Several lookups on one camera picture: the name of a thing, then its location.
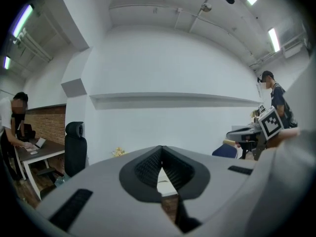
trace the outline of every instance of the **backpack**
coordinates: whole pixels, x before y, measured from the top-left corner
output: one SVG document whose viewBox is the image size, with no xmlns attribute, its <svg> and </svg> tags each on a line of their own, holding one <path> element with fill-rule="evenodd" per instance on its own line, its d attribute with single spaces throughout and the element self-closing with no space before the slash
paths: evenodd
<svg viewBox="0 0 316 237">
<path fill-rule="evenodd" d="M 281 85 L 277 83 L 277 84 L 273 87 L 272 93 L 274 92 L 275 87 L 280 87 L 281 90 L 282 90 L 282 92 L 283 92 L 283 94 L 286 92 L 286 91 L 281 87 Z M 290 128 L 297 127 L 297 121 L 296 121 L 296 119 L 295 119 L 295 117 L 294 117 L 294 114 L 293 114 L 291 108 L 289 107 L 289 105 L 287 104 L 286 101 L 285 101 L 285 106 L 284 106 L 284 115 L 285 115 L 286 120 L 287 120 L 288 123 L 289 123 L 289 127 L 290 127 Z"/>
</svg>

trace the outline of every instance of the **man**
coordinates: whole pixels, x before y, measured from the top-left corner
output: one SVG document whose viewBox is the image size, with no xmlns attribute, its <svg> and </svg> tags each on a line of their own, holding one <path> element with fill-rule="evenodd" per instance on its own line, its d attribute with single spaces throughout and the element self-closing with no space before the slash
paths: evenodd
<svg viewBox="0 0 316 237">
<path fill-rule="evenodd" d="M 15 136 L 17 130 L 20 127 L 20 131 L 21 131 L 21 137 L 25 137 L 25 133 L 24 133 L 24 119 L 25 119 L 25 114 L 12 114 L 12 119 L 11 119 L 11 126 L 12 126 L 12 134 L 13 136 Z"/>
<path fill-rule="evenodd" d="M 28 96 L 24 92 L 17 93 L 13 100 L 10 101 L 8 97 L 0 100 L 0 145 L 2 157 L 7 165 L 7 168 L 13 179 L 17 180 L 19 177 L 11 168 L 8 152 L 10 151 L 11 144 L 14 146 L 21 146 L 30 148 L 33 145 L 29 142 L 23 142 L 15 138 L 11 130 L 11 116 L 12 114 L 24 114 L 27 108 Z M 14 162 L 17 171 L 19 171 L 17 159 L 14 155 Z"/>
<path fill-rule="evenodd" d="M 265 84 L 265 89 L 272 89 L 271 106 L 274 106 L 278 115 L 281 118 L 285 129 L 297 127 L 297 122 L 288 104 L 283 98 L 285 90 L 275 81 L 273 74 L 270 71 L 262 73 L 261 83 Z"/>
</svg>

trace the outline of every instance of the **ceiling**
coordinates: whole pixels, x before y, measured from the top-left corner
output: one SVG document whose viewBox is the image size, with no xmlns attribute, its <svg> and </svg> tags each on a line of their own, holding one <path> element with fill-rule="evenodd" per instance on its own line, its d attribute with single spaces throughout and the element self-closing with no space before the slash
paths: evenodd
<svg viewBox="0 0 316 237">
<path fill-rule="evenodd" d="M 109 7 L 113 27 L 118 25 L 154 25 L 188 32 L 205 0 L 95 0 L 99 8 Z M 32 0 L 35 7 L 25 27 L 46 52 L 54 56 L 70 43 L 44 0 Z M 228 4 L 208 0 L 210 12 L 202 12 L 192 34 L 210 39 L 257 69 L 264 57 L 273 53 L 268 30 L 275 28 L 280 46 L 289 40 L 303 39 L 301 16 L 287 0 L 246 0 Z M 6 54 L 14 61 L 8 73 L 27 78 L 46 62 L 24 46 L 6 45 Z"/>
</svg>

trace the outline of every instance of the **black cap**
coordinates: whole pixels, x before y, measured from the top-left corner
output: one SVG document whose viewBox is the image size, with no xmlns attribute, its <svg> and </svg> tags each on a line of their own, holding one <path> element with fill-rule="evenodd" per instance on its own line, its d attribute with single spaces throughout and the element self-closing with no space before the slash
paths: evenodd
<svg viewBox="0 0 316 237">
<path fill-rule="evenodd" d="M 267 76 L 270 76 L 271 78 L 274 79 L 274 76 L 273 76 L 272 72 L 267 71 L 267 70 L 262 73 L 262 77 L 261 78 L 263 79 L 263 78 L 265 78 Z"/>
</svg>

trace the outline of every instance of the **table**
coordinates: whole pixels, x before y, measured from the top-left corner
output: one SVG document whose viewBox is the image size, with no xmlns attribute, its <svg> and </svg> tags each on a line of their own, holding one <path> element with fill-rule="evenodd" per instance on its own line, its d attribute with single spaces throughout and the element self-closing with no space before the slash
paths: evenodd
<svg viewBox="0 0 316 237">
<path fill-rule="evenodd" d="M 35 144 L 37 142 L 37 140 L 38 139 L 31 139 L 30 142 L 32 144 Z M 65 152 L 65 146 L 58 144 L 58 143 L 55 143 L 55 142 L 50 141 L 50 140 L 46 140 L 45 143 L 43 144 L 43 146 L 41 147 L 41 149 L 37 149 L 38 153 L 35 155 L 31 155 L 31 152 L 27 152 L 24 147 L 14 147 L 14 149 L 15 149 L 15 155 L 16 155 L 16 158 L 18 160 L 19 168 L 20 168 L 20 171 L 22 173 L 23 179 L 26 180 L 26 177 L 24 175 L 21 162 L 23 162 L 25 171 L 29 177 L 31 185 L 32 185 L 35 193 L 37 194 L 37 196 L 40 199 L 40 191 L 39 191 L 39 189 L 34 181 L 34 178 L 31 174 L 29 164 L 31 164 L 33 162 L 40 161 L 40 160 L 44 160 L 46 167 L 49 168 L 47 159 L 54 157 L 54 156 L 57 156 L 57 155 L 60 155 L 60 154 L 63 154 Z"/>
</svg>

